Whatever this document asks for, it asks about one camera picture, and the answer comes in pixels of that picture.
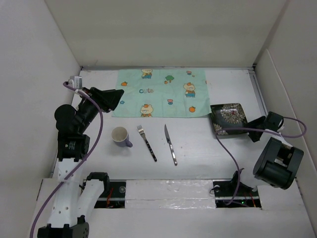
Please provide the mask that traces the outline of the black floral square plate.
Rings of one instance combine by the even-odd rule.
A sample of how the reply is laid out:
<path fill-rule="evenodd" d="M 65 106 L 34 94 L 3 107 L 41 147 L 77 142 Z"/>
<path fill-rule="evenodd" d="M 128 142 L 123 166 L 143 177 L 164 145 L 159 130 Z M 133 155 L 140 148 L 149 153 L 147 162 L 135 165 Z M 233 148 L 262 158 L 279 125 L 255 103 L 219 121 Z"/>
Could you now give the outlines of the black floral square plate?
<path fill-rule="evenodd" d="M 246 115 L 240 103 L 211 105 L 211 123 L 217 135 L 244 134 L 244 130 L 228 130 L 244 128 L 247 125 Z"/>

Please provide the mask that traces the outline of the green cartoon print cloth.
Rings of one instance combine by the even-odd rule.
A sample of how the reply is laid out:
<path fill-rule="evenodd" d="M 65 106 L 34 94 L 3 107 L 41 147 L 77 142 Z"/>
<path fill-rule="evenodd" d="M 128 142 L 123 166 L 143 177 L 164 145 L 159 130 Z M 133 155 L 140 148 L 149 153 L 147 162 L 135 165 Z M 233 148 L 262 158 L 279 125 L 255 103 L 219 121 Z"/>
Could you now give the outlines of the green cartoon print cloth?
<path fill-rule="evenodd" d="M 211 112 L 202 69 L 125 69 L 117 89 L 124 94 L 113 117 L 196 118 Z"/>

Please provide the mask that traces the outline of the purple mug white inside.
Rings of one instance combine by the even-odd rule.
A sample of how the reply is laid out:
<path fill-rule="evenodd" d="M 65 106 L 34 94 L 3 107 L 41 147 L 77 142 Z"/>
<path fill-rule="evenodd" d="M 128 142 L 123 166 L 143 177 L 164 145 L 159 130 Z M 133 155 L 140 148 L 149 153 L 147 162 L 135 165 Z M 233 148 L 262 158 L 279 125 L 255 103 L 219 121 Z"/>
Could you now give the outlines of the purple mug white inside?
<path fill-rule="evenodd" d="M 133 147 L 133 144 L 129 140 L 128 131 L 124 127 L 114 128 L 111 132 L 111 138 L 113 142 L 119 147 Z"/>

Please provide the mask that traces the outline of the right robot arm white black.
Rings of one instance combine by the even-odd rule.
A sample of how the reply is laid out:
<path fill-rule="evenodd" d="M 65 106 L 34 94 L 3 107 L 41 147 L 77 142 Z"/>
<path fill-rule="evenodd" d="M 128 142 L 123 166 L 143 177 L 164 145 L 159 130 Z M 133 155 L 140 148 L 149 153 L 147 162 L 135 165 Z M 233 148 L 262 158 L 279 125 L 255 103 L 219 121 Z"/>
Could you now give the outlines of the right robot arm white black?
<path fill-rule="evenodd" d="M 253 176 L 275 188 L 286 190 L 296 176 L 304 152 L 287 143 L 279 133 L 284 119 L 282 115 L 268 112 L 266 117 L 248 123 L 248 128 L 252 129 L 249 137 L 254 143 L 260 141 L 264 133 L 271 135 L 255 163 Z"/>

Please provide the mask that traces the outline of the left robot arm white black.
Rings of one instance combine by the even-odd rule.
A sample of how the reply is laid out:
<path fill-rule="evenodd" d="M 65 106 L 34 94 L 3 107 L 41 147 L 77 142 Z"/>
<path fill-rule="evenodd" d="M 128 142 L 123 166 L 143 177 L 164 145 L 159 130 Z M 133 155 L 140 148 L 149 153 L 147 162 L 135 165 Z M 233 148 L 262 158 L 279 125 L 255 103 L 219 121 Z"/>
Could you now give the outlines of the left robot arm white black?
<path fill-rule="evenodd" d="M 104 113 L 114 111 L 124 94 L 122 89 L 99 90 L 70 88 L 81 97 L 77 107 L 65 104 L 54 113 L 57 135 L 57 181 L 39 209 L 31 226 L 30 237 L 86 238 L 88 219 L 98 198 L 110 192 L 109 176 L 105 172 L 91 172 L 81 182 L 84 163 L 94 151 L 102 134 Z M 96 116 L 100 116 L 100 130 L 90 145 L 85 130 Z"/>

